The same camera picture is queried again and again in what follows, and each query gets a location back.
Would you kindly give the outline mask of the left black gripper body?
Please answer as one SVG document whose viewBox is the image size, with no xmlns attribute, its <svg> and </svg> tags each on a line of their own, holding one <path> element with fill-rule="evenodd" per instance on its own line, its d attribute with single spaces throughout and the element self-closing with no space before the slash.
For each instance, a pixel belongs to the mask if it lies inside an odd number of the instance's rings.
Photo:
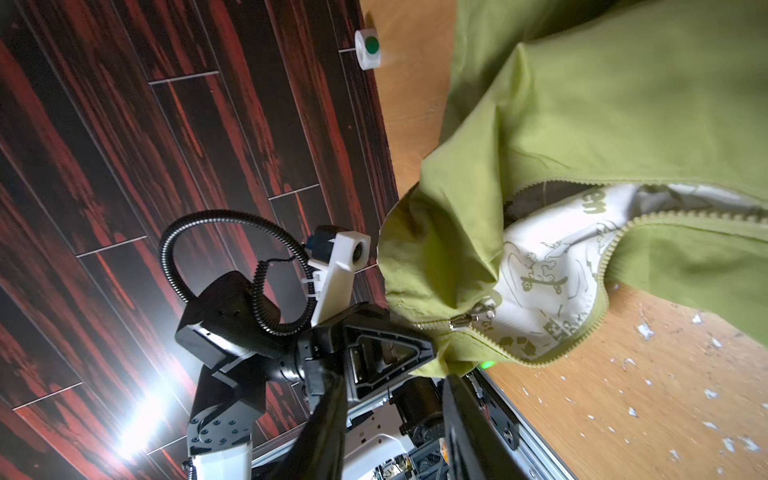
<svg viewBox="0 0 768 480">
<path fill-rule="evenodd" d="M 175 340 L 202 363 L 191 432 L 246 431 L 266 411 L 270 381 L 303 383 L 316 406 L 338 375 L 356 405 L 435 357 L 428 335 L 378 305 L 358 303 L 316 327 L 274 336 L 257 323 L 252 296 L 250 282 L 232 271 L 184 309 Z"/>
</svg>

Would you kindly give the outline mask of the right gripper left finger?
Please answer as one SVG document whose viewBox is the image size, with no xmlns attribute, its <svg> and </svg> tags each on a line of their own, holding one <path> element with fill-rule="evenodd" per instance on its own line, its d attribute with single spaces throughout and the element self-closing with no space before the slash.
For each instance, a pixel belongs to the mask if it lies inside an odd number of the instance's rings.
<svg viewBox="0 0 768 480">
<path fill-rule="evenodd" d="M 331 375 L 320 403 L 269 479 L 341 479 L 347 421 L 344 380 Z"/>
</svg>

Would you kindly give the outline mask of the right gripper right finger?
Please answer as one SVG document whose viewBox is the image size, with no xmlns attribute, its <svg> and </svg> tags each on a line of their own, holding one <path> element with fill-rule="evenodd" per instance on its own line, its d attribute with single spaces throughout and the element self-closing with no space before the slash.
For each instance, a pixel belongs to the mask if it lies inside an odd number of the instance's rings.
<svg viewBox="0 0 768 480">
<path fill-rule="evenodd" d="M 451 479 L 528 479 L 530 468 L 514 454 L 521 442 L 521 422 L 503 407 L 500 423 L 478 404 L 475 391 L 463 378 L 449 375 L 443 382 L 443 419 Z"/>
</svg>

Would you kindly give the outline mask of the green zip-up jacket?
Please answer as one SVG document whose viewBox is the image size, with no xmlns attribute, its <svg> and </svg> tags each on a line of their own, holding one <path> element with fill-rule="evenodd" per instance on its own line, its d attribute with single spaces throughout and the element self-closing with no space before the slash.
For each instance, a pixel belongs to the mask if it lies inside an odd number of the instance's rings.
<svg viewBox="0 0 768 480">
<path fill-rule="evenodd" d="M 767 340 L 767 5 L 460 1 L 439 146 L 389 213 L 428 377 L 552 363 L 618 281 Z"/>
</svg>

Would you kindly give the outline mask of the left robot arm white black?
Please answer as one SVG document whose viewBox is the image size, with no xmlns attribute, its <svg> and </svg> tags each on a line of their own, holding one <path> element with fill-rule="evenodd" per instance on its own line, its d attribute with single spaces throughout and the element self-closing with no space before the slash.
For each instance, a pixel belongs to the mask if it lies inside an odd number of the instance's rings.
<svg viewBox="0 0 768 480">
<path fill-rule="evenodd" d="M 194 293 L 174 259 L 179 238 L 206 224 L 250 226 L 278 240 L 304 273 L 301 315 L 282 322 L 265 293 L 270 262 L 252 276 L 228 272 Z M 248 479 L 252 426 L 266 411 L 271 381 L 301 382 L 312 415 L 274 479 L 339 479 L 349 408 L 435 358 L 425 333 L 391 319 L 387 309 L 351 300 L 356 274 L 370 257 L 369 236 L 332 225 L 300 242 L 257 215 L 206 210 L 183 216 L 163 233 L 162 271 L 185 308 L 175 341 L 202 364 L 187 424 L 191 479 Z"/>
</svg>

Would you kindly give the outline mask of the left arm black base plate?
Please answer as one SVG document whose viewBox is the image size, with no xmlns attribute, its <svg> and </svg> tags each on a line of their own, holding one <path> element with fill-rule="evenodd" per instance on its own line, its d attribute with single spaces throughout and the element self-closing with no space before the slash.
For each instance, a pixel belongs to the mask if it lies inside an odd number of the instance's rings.
<svg viewBox="0 0 768 480">
<path fill-rule="evenodd" d="M 505 417 L 490 385 L 471 373 L 463 378 L 493 422 Z M 343 479 L 451 479 L 443 419 L 443 382 L 409 380 L 347 432 Z M 522 459 L 520 447 L 514 456 Z"/>
</svg>

